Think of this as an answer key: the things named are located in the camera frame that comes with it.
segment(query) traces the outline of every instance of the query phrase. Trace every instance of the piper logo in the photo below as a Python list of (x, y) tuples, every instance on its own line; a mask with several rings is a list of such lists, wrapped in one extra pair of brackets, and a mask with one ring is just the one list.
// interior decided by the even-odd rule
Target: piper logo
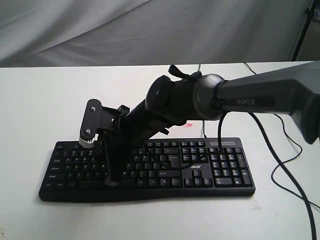
[(237, 99), (236, 103), (239, 105), (256, 105), (254, 99)]

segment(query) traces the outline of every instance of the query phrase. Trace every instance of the keyboard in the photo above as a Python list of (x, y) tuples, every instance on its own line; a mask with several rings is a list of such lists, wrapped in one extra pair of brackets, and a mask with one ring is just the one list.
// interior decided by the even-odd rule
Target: keyboard
[(50, 202), (123, 202), (160, 198), (250, 196), (256, 188), (239, 138), (149, 139), (148, 149), (168, 169), (150, 158), (146, 149), (132, 153), (116, 187), (106, 186), (108, 166), (96, 148), (77, 141), (56, 143), (39, 191)]

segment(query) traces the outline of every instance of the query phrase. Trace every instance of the table surface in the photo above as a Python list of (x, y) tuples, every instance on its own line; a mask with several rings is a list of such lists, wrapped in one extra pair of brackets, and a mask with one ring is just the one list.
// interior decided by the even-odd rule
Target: table surface
[[(301, 62), (250, 63), (257, 73)], [(165, 240), (165, 239), (311, 239), (306, 207), (300, 199), (275, 186), (270, 174), (276, 161), (253, 119), (232, 112), (223, 122), (223, 137), (240, 137), (256, 192), (252, 197), (171, 198), (123, 203), (42, 202), (38, 191), (57, 141), (74, 141), (86, 103), (133, 108), (152, 82), (168, 74), (167, 65), (112, 67), (0, 68), (0, 240)], [(197, 65), (179, 66), (193, 73)], [(242, 63), (205, 64), (203, 74), (227, 80), (252, 73)], [(279, 157), (296, 154), (272, 114), (257, 114)], [(319, 142), (308, 145), (289, 116), (288, 134), (303, 147), (287, 166), (309, 199), (320, 203)], [(169, 138), (198, 138), (201, 122), (175, 126)], [(207, 121), (208, 137), (217, 137), (218, 122)], [(155, 138), (166, 138), (157, 134)], [(279, 169), (275, 178), (297, 190)], [(320, 211), (314, 210), (316, 224)]]

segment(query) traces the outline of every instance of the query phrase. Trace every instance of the white cloth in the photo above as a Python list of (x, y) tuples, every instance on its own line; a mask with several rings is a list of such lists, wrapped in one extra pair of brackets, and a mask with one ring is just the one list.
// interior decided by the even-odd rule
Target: white cloth
[(0, 66), (288, 61), (311, 1), (3, 0)]

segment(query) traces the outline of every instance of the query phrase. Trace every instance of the robotic arm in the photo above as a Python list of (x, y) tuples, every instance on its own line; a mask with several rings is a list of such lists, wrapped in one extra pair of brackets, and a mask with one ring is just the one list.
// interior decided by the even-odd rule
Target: robotic arm
[(199, 71), (179, 81), (163, 75), (132, 111), (88, 101), (79, 143), (91, 148), (96, 134), (111, 152), (109, 182), (120, 179), (132, 149), (158, 132), (187, 120), (219, 120), (223, 112), (290, 115), (304, 140), (320, 137), (320, 61), (227, 81)]

